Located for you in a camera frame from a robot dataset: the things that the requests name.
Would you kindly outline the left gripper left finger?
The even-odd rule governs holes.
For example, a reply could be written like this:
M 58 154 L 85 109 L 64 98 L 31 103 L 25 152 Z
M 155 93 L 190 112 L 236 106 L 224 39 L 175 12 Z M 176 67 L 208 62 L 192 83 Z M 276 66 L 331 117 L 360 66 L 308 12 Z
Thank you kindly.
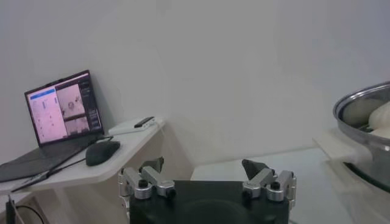
M 131 196 L 137 200 L 147 200 L 155 189 L 159 196 L 175 197 L 175 182 L 161 174 L 164 162 L 161 156 L 145 161 L 138 170 L 133 167 L 122 168 L 118 174 L 119 196 L 124 200 Z

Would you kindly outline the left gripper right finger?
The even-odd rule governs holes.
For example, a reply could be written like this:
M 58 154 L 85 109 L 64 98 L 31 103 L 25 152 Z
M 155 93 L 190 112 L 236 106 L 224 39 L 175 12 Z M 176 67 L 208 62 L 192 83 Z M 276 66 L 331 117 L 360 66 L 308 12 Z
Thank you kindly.
M 296 176 L 292 171 L 283 170 L 277 174 L 265 163 L 243 159 L 241 161 L 248 180 L 243 182 L 243 199 L 251 201 L 260 198 L 265 191 L 270 201 L 296 200 Z

